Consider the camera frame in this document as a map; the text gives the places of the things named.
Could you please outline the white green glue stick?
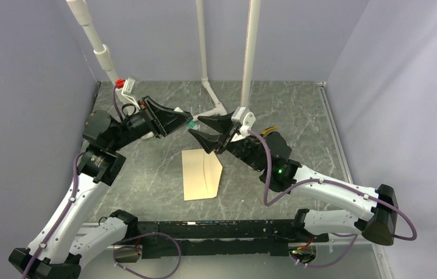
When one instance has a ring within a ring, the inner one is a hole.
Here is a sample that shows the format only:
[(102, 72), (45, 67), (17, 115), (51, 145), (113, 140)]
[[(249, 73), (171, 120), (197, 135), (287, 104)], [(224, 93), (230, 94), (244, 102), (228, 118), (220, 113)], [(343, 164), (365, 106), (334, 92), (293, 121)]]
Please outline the white green glue stick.
[[(175, 108), (174, 111), (175, 112), (181, 112), (181, 113), (184, 112), (180, 107)], [(194, 120), (188, 121), (187, 122), (187, 126), (188, 126), (189, 129), (193, 129), (193, 130), (198, 129), (198, 125), (197, 125), (197, 123)]]

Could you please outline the tan paper envelope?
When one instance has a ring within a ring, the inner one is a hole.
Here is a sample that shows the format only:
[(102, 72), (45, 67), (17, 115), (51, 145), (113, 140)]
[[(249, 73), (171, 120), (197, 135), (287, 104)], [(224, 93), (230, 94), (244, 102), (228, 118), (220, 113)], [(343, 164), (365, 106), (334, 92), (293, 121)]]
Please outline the tan paper envelope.
[(184, 200), (215, 198), (218, 195), (222, 169), (213, 152), (206, 153), (203, 149), (182, 151)]

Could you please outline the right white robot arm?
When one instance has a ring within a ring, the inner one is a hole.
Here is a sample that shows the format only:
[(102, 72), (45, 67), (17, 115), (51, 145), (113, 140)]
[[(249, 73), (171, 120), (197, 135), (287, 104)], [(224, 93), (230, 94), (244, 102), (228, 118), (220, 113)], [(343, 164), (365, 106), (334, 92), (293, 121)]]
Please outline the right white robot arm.
[(378, 245), (393, 245), (398, 218), (393, 187), (363, 187), (321, 174), (291, 159), (291, 147), (273, 127), (256, 133), (232, 114), (200, 116), (199, 120), (216, 131), (190, 130), (206, 153), (229, 152), (261, 173), (266, 206), (286, 195), (307, 195), (338, 207), (327, 213), (299, 209), (292, 225), (295, 239), (306, 241), (321, 234), (342, 233), (361, 235)]

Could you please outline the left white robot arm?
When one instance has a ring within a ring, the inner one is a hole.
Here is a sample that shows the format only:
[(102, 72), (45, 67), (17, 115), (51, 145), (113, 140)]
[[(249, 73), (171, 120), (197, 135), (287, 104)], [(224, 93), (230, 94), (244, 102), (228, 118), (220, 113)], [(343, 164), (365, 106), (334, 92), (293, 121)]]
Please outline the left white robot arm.
[(46, 226), (25, 248), (16, 248), (9, 262), (23, 278), (77, 278), (82, 269), (108, 246), (131, 244), (139, 229), (136, 216), (117, 210), (83, 237), (78, 237), (89, 211), (113, 184), (126, 158), (120, 149), (153, 133), (166, 137), (193, 119), (191, 113), (171, 109), (145, 96), (129, 115), (113, 117), (104, 110), (85, 120), (88, 142), (72, 166), (72, 183)]

